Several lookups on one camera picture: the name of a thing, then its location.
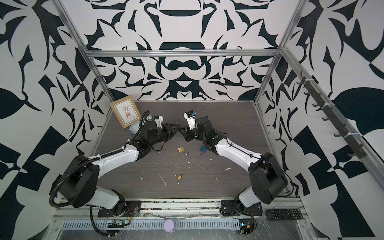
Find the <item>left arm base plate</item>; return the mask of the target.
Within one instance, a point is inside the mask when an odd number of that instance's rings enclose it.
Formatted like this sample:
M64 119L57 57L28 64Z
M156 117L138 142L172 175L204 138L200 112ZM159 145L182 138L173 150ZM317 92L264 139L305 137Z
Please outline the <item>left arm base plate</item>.
M99 218L112 218L112 217L137 217L141 212L141 201L125 201L125 203L118 203L112 210L100 208L97 216Z

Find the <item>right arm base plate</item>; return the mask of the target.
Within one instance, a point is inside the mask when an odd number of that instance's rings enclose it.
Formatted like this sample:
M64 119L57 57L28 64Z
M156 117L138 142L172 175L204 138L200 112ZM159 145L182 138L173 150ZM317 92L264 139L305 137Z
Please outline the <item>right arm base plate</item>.
M254 204L247 208L240 201L235 200L222 200L220 214L229 216L254 216L259 217L263 215L263 208L261 203Z

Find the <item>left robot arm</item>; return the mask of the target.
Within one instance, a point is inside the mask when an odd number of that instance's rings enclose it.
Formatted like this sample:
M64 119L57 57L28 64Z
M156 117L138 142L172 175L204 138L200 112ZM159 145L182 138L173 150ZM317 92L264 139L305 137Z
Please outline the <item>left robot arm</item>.
M100 207L113 216L126 213L125 198L116 190L99 187L98 180L114 169L144 158L156 144L168 142L180 129L178 123L163 123L161 116L148 120L149 115L150 111L145 111L138 131L119 149L89 158L75 157L53 187L50 206Z

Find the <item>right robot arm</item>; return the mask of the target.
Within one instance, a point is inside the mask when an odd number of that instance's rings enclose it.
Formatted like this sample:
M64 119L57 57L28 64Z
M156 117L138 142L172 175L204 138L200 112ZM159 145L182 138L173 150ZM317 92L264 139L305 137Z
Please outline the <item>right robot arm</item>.
M237 213L260 203L270 204L276 198L291 196L291 193L282 194L291 178L273 154L255 153L234 143L227 133L216 130L208 117L186 117L186 120L188 125L180 128L186 142L201 141L207 151L231 160L248 173L251 186L234 199Z

